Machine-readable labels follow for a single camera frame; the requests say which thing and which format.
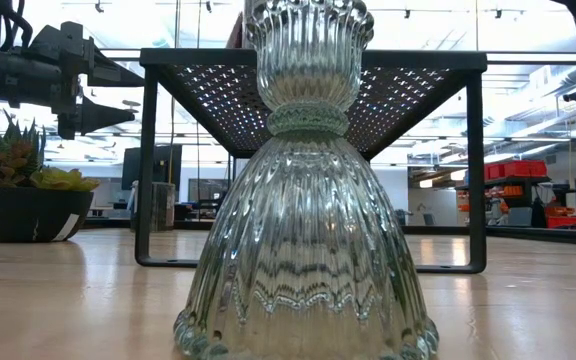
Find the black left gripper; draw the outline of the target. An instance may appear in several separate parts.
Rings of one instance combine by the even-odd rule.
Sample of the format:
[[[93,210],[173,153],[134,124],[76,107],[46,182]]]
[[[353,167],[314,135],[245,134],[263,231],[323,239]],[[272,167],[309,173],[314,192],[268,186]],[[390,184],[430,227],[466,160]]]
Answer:
[[[73,140],[77,127],[82,135],[96,130],[133,121],[133,113],[99,105],[87,97],[81,106],[79,76],[90,73],[91,86],[143,86],[144,78],[107,58],[94,42],[83,37],[81,24],[66,21],[60,28],[46,25],[30,45],[34,58],[55,67],[51,76],[49,107],[57,115],[58,135]]]

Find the green-tinted glass candle holder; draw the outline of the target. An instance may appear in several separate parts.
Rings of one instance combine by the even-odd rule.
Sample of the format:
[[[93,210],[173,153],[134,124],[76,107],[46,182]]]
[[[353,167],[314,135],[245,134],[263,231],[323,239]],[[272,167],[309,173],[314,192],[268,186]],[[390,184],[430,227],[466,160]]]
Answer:
[[[219,210],[174,326],[184,360],[436,360],[392,204],[346,140],[363,0],[255,0],[269,141]]]

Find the black computer monitor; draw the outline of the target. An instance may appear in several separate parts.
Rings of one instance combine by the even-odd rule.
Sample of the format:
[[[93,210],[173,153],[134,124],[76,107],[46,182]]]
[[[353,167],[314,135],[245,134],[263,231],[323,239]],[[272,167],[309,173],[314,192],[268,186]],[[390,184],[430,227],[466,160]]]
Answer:
[[[153,181],[169,182],[179,189],[182,145],[155,146],[153,150]],[[141,150],[128,148],[124,151],[121,188],[130,190],[133,182],[139,179]]]

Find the succulent plant in black pot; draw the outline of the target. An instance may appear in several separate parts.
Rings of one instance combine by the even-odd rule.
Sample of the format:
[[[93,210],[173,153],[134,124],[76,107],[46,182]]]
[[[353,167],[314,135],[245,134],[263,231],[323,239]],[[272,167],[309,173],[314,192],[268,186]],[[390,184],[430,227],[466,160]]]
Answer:
[[[83,225],[100,181],[45,165],[46,131],[7,119],[0,132],[0,243],[66,241]]]

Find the black perforated metal shelf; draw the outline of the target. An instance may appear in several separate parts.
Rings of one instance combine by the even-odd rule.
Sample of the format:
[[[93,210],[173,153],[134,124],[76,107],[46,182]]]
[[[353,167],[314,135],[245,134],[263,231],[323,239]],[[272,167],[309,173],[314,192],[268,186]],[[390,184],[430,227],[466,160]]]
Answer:
[[[145,70],[140,179],[153,180],[157,89],[163,87],[235,159],[251,158],[270,138],[269,114],[256,89],[256,54],[248,49],[144,48]],[[358,100],[349,111],[347,140],[366,160],[466,90],[467,155],[475,196],[470,202],[470,261],[466,265],[420,265],[420,273],[477,274],[487,266],[484,218],[484,139],[481,52],[367,50]]]

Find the red storage bins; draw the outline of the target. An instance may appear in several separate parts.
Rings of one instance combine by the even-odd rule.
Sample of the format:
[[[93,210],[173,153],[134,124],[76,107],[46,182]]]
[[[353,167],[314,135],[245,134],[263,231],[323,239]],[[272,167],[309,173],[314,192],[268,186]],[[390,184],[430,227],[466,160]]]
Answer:
[[[495,180],[508,177],[546,177],[547,167],[543,160],[513,160],[486,164],[484,178]]]

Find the black shelving unit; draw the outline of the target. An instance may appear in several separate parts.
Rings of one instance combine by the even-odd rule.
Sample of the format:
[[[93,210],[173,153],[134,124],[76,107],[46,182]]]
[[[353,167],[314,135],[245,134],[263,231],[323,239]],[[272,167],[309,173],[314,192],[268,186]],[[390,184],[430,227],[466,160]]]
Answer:
[[[549,177],[508,177],[484,185],[484,223],[488,226],[547,227],[548,216],[576,216],[567,197],[576,190]]]

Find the black aluminium table frame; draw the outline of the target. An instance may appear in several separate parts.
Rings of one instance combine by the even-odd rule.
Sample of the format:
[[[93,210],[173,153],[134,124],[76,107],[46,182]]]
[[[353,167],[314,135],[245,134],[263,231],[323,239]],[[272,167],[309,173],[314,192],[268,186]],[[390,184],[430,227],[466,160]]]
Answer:
[[[130,228],[131,224],[126,219],[106,219],[106,218],[88,218],[83,229],[111,229],[111,228]],[[433,235],[433,236],[466,236],[470,234],[468,227],[459,226],[409,226],[401,227],[406,235]],[[508,227],[508,226],[488,226],[486,235],[491,237],[503,237],[524,239],[531,241],[543,241],[552,243],[576,244],[576,230],[566,229],[545,229],[545,228],[526,228],[526,227]]]

